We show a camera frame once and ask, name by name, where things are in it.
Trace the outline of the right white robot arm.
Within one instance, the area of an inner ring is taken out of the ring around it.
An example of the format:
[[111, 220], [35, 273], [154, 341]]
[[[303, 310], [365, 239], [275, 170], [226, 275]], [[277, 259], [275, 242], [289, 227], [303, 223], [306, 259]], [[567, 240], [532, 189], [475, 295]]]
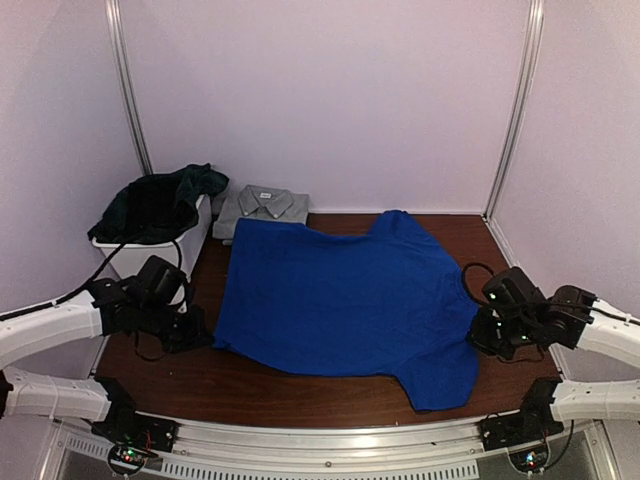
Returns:
[[[511, 361], [516, 351], [553, 345], [599, 353], [632, 367], [639, 365], [639, 320], [596, 294], [573, 285], [547, 297], [519, 267], [495, 273], [482, 288], [480, 309], [467, 334], [480, 352]], [[515, 414], [481, 423], [489, 440], [499, 431], [530, 442], [560, 431], [565, 422], [583, 419], [637, 420], [639, 383], [581, 383], [539, 378]]]

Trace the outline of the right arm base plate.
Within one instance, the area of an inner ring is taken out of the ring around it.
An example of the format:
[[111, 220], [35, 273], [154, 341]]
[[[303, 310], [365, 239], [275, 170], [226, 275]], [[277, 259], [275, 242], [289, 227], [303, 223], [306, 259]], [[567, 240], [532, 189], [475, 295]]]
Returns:
[[489, 416], [478, 422], [485, 451], [542, 441], [564, 431], [564, 424], [547, 413], [520, 410], [506, 415]]

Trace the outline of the blue t-shirt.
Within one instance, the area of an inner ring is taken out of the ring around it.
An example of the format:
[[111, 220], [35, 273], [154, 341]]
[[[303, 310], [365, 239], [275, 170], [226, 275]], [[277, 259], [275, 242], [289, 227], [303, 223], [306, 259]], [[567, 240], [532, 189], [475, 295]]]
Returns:
[[465, 405], [477, 313], [457, 262], [413, 217], [359, 236], [243, 219], [213, 345], [291, 374], [394, 377], [417, 411]]

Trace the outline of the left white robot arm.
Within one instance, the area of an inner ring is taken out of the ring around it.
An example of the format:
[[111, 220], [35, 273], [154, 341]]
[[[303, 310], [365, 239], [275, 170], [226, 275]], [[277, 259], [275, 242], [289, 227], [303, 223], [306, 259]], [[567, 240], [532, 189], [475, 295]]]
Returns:
[[90, 280], [59, 300], [2, 315], [1, 414], [104, 422], [121, 443], [137, 442], [144, 424], [117, 381], [33, 374], [14, 364], [53, 347], [116, 333], [151, 335], [165, 354], [197, 349], [209, 343], [210, 334], [193, 295], [182, 270], [152, 255], [134, 276]]

